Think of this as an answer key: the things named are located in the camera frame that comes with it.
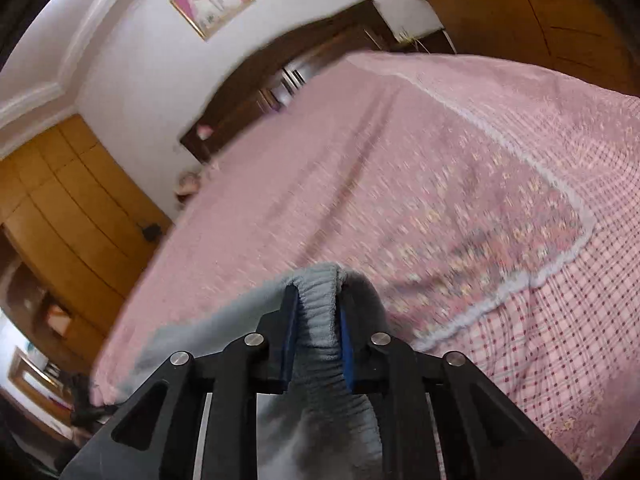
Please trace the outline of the small black bag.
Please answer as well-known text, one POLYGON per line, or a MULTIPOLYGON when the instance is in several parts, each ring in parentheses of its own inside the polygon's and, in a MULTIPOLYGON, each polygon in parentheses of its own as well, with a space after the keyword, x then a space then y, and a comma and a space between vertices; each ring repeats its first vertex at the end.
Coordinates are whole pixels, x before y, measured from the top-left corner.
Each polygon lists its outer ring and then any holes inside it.
POLYGON ((143 238, 149 243, 156 242, 163 235, 162 227, 157 223, 145 226, 141 232, 143 238))

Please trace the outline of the pink floral bedspread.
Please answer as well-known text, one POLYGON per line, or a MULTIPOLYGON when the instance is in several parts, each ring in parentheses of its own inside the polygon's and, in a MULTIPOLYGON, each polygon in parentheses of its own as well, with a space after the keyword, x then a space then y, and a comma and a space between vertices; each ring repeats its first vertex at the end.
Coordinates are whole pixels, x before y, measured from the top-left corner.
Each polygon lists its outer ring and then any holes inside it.
POLYGON ((290 278, 370 281, 597 479, 639 420, 639 101, 553 70, 356 53, 232 141, 122 309, 93 399, 254 330, 290 278))

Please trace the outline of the orange wooden wardrobe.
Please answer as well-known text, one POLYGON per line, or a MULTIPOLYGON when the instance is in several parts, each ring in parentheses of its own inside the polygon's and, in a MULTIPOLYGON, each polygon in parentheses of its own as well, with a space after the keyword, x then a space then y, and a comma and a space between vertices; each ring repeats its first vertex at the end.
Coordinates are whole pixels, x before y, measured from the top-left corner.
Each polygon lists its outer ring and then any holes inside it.
POLYGON ((2 159, 1 233, 44 288, 26 334, 72 370, 92 365, 170 226, 79 115, 2 159))

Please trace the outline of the wooden cabinet under window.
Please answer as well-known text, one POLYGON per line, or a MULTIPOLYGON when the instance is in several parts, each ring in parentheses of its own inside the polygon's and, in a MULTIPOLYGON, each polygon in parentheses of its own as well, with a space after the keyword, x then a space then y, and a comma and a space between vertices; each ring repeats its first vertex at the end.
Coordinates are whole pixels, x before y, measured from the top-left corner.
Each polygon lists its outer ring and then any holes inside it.
POLYGON ((639 93, 639 52, 597 0, 427 1, 459 53, 539 65, 639 93))

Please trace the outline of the dark wooden headboard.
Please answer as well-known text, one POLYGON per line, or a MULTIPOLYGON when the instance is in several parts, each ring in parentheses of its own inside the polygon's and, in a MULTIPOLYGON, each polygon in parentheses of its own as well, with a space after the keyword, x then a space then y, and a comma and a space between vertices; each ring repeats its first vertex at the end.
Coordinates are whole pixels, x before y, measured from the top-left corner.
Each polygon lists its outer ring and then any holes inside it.
POLYGON ((373 0, 293 28, 232 70, 180 143, 199 162, 208 162, 259 119, 284 110, 311 78, 344 55, 387 51, 395 44, 373 0))

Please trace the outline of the grey pants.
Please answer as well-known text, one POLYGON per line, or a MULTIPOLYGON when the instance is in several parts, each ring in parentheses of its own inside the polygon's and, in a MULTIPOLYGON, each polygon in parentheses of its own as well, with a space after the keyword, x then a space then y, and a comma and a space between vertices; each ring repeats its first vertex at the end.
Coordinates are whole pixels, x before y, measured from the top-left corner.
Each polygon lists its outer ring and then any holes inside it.
POLYGON ((368 279, 335 263, 299 269, 253 288, 198 321, 171 322, 143 347, 119 385, 125 400, 175 351, 206 356, 257 327, 277 310, 285 287, 302 300, 292 382, 282 396, 257 402, 258 476, 262 479, 379 479, 382 445, 370 401, 348 391, 338 343, 337 296, 351 289, 360 326, 386 328, 368 279))

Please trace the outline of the clothes pile on nightstand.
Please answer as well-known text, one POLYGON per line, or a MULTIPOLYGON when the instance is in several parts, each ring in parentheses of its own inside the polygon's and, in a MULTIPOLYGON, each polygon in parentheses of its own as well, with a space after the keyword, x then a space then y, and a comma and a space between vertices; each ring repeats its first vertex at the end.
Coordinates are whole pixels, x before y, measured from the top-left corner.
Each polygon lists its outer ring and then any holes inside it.
POLYGON ((185 171, 178 177, 174 193, 178 204, 183 207, 194 195, 198 194, 202 186, 201 171, 185 171))

